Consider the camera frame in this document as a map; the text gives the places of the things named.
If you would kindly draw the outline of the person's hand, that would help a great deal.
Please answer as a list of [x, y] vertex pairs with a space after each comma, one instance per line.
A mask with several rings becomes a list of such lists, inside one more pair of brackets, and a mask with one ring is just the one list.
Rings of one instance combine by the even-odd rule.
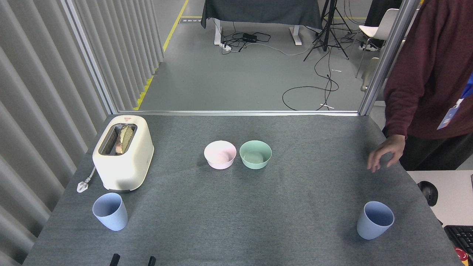
[[381, 168], [381, 157], [387, 153], [391, 153], [392, 157], [387, 162], [386, 167], [397, 163], [404, 153], [404, 147], [406, 144], [406, 136], [394, 134], [389, 136], [383, 143], [378, 145], [375, 150], [373, 150], [368, 155], [368, 161], [366, 169], [370, 170], [372, 173], [380, 170]]

